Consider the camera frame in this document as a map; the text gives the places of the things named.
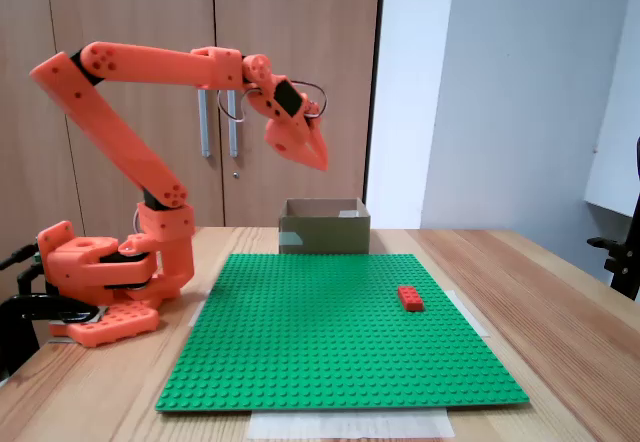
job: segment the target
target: cabinet handle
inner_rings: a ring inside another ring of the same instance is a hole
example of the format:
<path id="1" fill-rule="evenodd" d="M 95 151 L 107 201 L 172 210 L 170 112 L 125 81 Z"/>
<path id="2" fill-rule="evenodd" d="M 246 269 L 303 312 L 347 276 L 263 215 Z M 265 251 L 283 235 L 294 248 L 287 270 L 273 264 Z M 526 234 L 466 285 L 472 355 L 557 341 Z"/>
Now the cabinet handle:
<path id="1" fill-rule="evenodd" d="M 200 114 L 200 147 L 203 157 L 210 157 L 209 149 L 209 114 L 207 112 L 207 91 L 198 89 L 198 112 Z"/>
<path id="2" fill-rule="evenodd" d="M 227 110 L 231 117 L 236 117 L 236 91 L 227 91 Z M 229 117 L 229 155 L 238 156 L 238 126 L 237 122 Z"/>

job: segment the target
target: cabinet door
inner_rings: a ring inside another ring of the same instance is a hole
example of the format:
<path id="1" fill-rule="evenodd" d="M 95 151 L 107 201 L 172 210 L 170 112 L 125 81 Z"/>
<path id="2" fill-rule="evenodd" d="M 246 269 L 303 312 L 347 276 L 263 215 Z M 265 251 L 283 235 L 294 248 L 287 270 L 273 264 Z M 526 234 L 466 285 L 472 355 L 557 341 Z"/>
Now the cabinet door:
<path id="1" fill-rule="evenodd" d="M 274 73 L 318 84 L 329 97 L 326 173 L 277 155 L 263 140 L 266 120 L 248 108 L 231 157 L 221 120 L 226 225 L 276 225 L 287 197 L 361 197 L 377 0 L 215 1 L 218 45 L 265 54 Z"/>
<path id="2" fill-rule="evenodd" d="M 213 0 L 51 0 L 58 50 L 96 41 L 189 51 L 215 45 Z M 196 89 L 103 81 L 106 100 L 189 189 L 198 225 L 222 225 L 217 110 L 209 96 L 211 156 L 201 154 Z M 87 235 L 124 238 L 140 191 L 69 120 Z"/>
<path id="3" fill-rule="evenodd" d="M 82 233 L 64 115 L 29 77 L 54 54 L 49 0 L 0 0 L 2 259 L 61 220 Z M 16 275 L 27 267 L 0 272 L 0 302 L 18 293 Z M 43 280 L 35 291 L 44 291 Z"/>

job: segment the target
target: green lego baseplate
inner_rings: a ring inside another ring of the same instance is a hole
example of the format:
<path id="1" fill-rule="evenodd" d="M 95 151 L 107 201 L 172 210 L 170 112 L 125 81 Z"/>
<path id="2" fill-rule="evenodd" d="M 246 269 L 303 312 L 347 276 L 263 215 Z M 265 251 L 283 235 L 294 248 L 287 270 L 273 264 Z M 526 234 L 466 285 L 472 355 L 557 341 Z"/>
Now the green lego baseplate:
<path id="1" fill-rule="evenodd" d="M 407 312 L 413 286 L 424 312 Z M 413 255 L 231 255 L 160 395 L 171 411 L 529 400 Z"/>

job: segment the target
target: open cardboard box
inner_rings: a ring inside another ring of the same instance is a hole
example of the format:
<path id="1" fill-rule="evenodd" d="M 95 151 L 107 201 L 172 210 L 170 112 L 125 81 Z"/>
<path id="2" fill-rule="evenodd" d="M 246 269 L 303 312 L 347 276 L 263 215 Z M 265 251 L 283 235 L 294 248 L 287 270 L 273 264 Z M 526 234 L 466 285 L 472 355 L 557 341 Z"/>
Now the open cardboard box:
<path id="1" fill-rule="evenodd" d="M 281 254 L 368 254 L 371 216 L 360 199 L 287 199 Z"/>

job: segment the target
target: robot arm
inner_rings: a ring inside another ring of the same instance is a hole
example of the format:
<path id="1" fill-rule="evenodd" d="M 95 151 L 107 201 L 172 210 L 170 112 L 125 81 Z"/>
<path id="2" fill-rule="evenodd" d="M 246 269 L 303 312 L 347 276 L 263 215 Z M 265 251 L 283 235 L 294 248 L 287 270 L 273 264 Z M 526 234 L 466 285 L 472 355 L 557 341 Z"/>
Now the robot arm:
<path id="1" fill-rule="evenodd" d="M 164 162 L 140 140 L 93 87 L 117 80 L 249 90 L 251 105 L 271 117 L 265 140 L 282 156 L 326 170 L 326 146 L 317 128 L 317 104 L 284 76 L 271 73 L 264 55 L 242 57 L 233 49 L 205 47 L 192 53 L 94 42 L 78 54 L 57 54 L 31 76 L 92 142 L 141 190 L 166 208 L 180 208 L 188 192 Z"/>

